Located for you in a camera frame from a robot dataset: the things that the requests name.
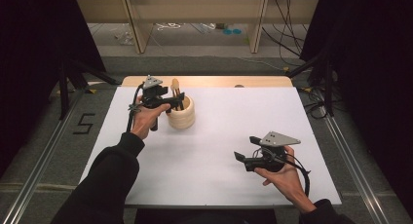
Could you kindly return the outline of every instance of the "cable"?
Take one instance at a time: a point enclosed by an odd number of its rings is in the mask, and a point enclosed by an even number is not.
[[[252,153],[252,158],[258,158],[258,153],[259,153],[260,151],[261,151],[261,148],[255,150],[255,151]]]
[[[322,118],[325,118],[327,116],[327,113],[324,113],[323,115],[318,116],[318,115],[315,114],[315,111],[322,108],[325,105],[325,102],[315,94],[315,90],[320,90],[321,92],[323,91],[323,89],[320,89],[319,87],[314,87],[309,92],[301,90],[302,92],[308,93],[309,100],[314,101],[313,103],[304,105],[304,109],[307,109],[306,114],[310,114],[311,117],[313,117],[314,119],[322,119]],[[331,100],[331,103],[338,103],[338,102],[341,102],[341,101],[343,101],[343,99],[338,98],[338,99]],[[333,106],[333,108],[337,109],[337,110],[340,110],[340,111],[346,111],[345,109],[340,109],[340,108],[337,108],[337,107],[334,107],[334,106]]]
[[[267,34],[268,37],[270,37],[270,39],[271,39],[272,41],[274,41],[275,43],[279,44],[281,47],[284,47],[285,49],[287,49],[288,51],[292,52],[293,54],[295,54],[295,55],[297,55],[297,56],[300,56],[300,54],[294,52],[294,51],[291,50],[289,47],[287,47],[286,45],[284,45],[283,43],[281,43],[280,41],[277,41],[274,37],[272,37],[272,36],[270,35],[270,33],[268,33],[267,30],[265,30],[264,27],[262,27],[262,30],[265,32],[265,34]]]
[[[101,24],[103,24],[103,23],[101,23],[101,22],[100,22],[100,23],[97,23],[97,24],[95,24],[95,25],[93,25],[93,26],[90,26],[89,29],[92,29],[92,28],[94,28],[94,27],[96,27],[96,26],[99,26],[99,25],[101,25]]]
[[[134,92],[133,101],[132,101],[131,105],[136,105],[137,94],[139,93],[140,89],[143,89],[143,84],[139,85],[136,89],[136,92]],[[129,119],[128,119],[127,132],[131,132],[131,122],[132,122],[132,119],[133,119],[133,115],[134,115],[134,111],[131,109],[130,116],[129,116]]]
[[[282,162],[284,162],[284,163],[286,163],[286,164],[289,164],[289,165],[292,165],[292,166],[295,167],[295,168],[298,168],[298,169],[301,171],[301,173],[303,174],[303,177],[304,177],[304,182],[305,182],[304,193],[305,193],[306,196],[308,197],[309,194],[310,194],[310,177],[309,177],[310,171],[306,171],[306,170],[304,169],[303,165],[302,165],[294,156],[292,156],[292,155],[285,154],[285,155],[291,156],[294,160],[296,160],[301,167],[298,166],[298,165],[296,165],[295,163],[292,163],[291,161],[289,161],[289,160],[287,160],[287,159],[285,159],[285,158],[283,158],[283,157],[278,156],[277,154],[274,154],[274,153],[271,152],[271,150],[269,150],[269,149],[262,148],[262,150],[265,151],[265,152],[267,152],[268,154],[270,154],[272,160],[278,159],[278,160],[280,160],[280,161],[282,161]]]
[[[289,11],[291,0],[286,0],[286,1],[287,1],[287,13],[286,13],[286,16],[284,16],[284,13],[282,12],[282,9],[281,9],[281,7],[280,7],[280,4],[279,4],[278,0],[275,0],[275,1],[276,1],[276,4],[277,4],[277,7],[279,8],[279,11],[280,11],[280,13],[281,13],[281,15],[282,15],[282,19],[283,19],[283,21],[284,21],[284,28],[283,28],[283,30],[282,30],[282,37],[283,37],[284,35],[285,35],[285,36],[289,36],[289,35],[285,34],[285,28],[287,27],[287,28],[289,29],[291,35],[292,35],[292,36],[290,36],[290,37],[292,37],[292,38],[294,39],[294,44],[295,44],[297,50],[299,51],[299,53],[301,54],[302,47],[301,47],[301,45],[298,43],[298,39],[297,39],[297,37],[296,37],[295,34],[294,34],[294,30],[292,29],[291,13],[290,13],[290,11]],[[279,54],[280,54],[280,58],[281,58],[285,63],[287,63],[287,64],[289,64],[289,65],[299,66],[299,65],[292,64],[292,63],[289,63],[289,62],[285,61],[285,60],[283,59],[283,57],[282,57],[281,50],[279,50]]]
[[[151,39],[155,42],[155,44],[156,44],[159,48],[161,48],[161,51],[164,52],[165,55],[167,55],[167,56],[172,56],[172,55],[168,54],[166,51],[164,51],[164,47],[161,46],[161,44],[158,43],[158,41],[155,39],[155,37],[152,36],[152,33],[150,33],[149,36],[150,36]]]
[[[282,69],[282,68],[279,68],[279,67],[273,66],[273,65],[271,65],[271,64],[269,64],[269,63],[267,63],[267,62],[265,62],[265,61],[249,60],[249,59],[246,59],[246,58],[243,58],[243,57],[236,57],[236,58],[237,58],[237,59],[244,60],[244,61],[249,61],[249,62],[255,62],[255,63],[262,63],[262,64],[266,64],[266,65],[271,66],[271,67],[273,67],[273,68],[275,68],[275,69],[277,69],[277,70],[281,70],[281,71],[283,71],[283,69]]]
[[[103,26],[103,23],[98,23],[97,25],[94,25],[94,26],[90,27],[90,29],[92,29],[92,28],[94,28],[98,25],[100,25],[100,27],[94,33],[92,33],[92,36],[94,36],[98,32],[98,30]]]
[[[274,29],[276,29],[279,33],[282,34],[282,32],[281,32],[278,28],[276,28],[276,26],[275,26],[274,24],[273,24],[273,27],[274,27]],[[284,36],[293,38],[293,39],[295,39],[295,40],[304,41],[304,39],[297,38],[297,37],[294,37],[294,36],[291,36],[291,35],[288,35],[288,34],[284,34]]]

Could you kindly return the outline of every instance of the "aluminum rail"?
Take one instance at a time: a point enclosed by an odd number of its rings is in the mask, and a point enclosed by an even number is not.
[[[318,96],[322,98],[322,94],[318,91]],[[324,107],[320,109],[322,114],[326,113]],[[341,133],[340,128],[337,125],[334,117],[330,117],[328,114],[325,117],[325,122],[328,126],[328,129],[331,132],[331,135],[336,142],[337,148],[340,151],[341,156],[343,157],[344,162],[346,163],[347,168],[349,169],[350,175],[355,182],[357,189],[364,200],[364,203],[370,212],[370,215],[376,224],[387,224],[390,223],[386,217],[385,212],[383,211],[380,201],[377,199],[373,189],[368,183],[364,173],[362,172],[360,166],[358,165],[357,159],[355,158],[349,144],[346,141],[346,138]]]
[[[70,104],[69,110],[67,111],[65,117],[62,120],[58,121],[48,144],[46,145],[45,149],[42,152],[42,155],[36,163],[36,166],[33,168],[33,171],[24,182],[18,196],[16,197],[14,203],[11,205],[6,219],[3,221],[4,224],[19,223],[28,203],[30,202],[31,197],[34,194],[34,191],[36,190],[37,184],[42,178],[43,172],[45,171],[52,155],[56,150],[56,147],[58,146],[67,123],[72,116],[73,110],[75,109],[79,99],[82,97],[84,92],[84,90],[76,91],[75,96],[72,99],[72,103]]]

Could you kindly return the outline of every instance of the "white table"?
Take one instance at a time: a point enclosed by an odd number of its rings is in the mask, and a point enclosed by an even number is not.
[[[195,102],[196,121],[187,130],[169,126],[159,118],[158,131],[150,132],[137,157],[140,172],[126,204],[155,207],[251,208],[291,205],[263,178],[246,172],[234,151],[251,157],[258,147],[250,136],[276,131],[301,140],[295,156],[310,170],[310,199],[327,198],[341,204],[315,136],[295,88],[185,88]],[[85,168],[88,173],[97,154],[116,145],[126,130],[128,105],[135,88],[116,91]]]

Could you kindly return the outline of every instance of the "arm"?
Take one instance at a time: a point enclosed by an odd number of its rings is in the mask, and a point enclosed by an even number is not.
[[[168,104],[156,109],[140,107],[133,117],[131,132],[123,133],[118,145],[99,153],[88,176],[72,192],[52,223],[123,223],[125,199],[139,172],[136,157],[144,147],[142,140],[156,118],[168,109]]]
[[[294,156],[294,150],[291,147],[285,146],[284,148],[288,155]],[[294,163],[292,157],[288,156],[287,158]],[[320,200],[313,204],[305,195],[297,169],[292,165],[285,164],[278,172],[269,172],[264,168],[256,168],[255,172],[266,178],[263,182],[264,186],[274,184],[297,207],[301,213],[300,220],[302,223],[354,223],[346,216],[338,215],[329,200]]]

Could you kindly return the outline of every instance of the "hand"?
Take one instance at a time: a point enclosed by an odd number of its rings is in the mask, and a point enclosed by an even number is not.
[[[294,150],[289,146],[284,146],[286,154],[294,156]],[[294,163],[294,159],[287,156],[287,159]],[[313,211],[316,207],[308,199],[301,186],[297,168],[290,164],[285,164],[278,172],[269,172],[264,168],[256,168],[255,172],[266,178],[264,186],[273,183],[285,197],[291,201],[301,213]]]
[[[136,99],[136,103],[139,103],[142,99],[140,95]],[[131,127],[131,133],[136,134],[140,139],[144,139],[149,134],[149,129],[155,126],[156,118],[158,118],[162,112],[170,109],[169,104],[162,104],[155,109],[148,109],[143,106],[139,106],[140,112],[136,112],[133,116],[133,124]]]

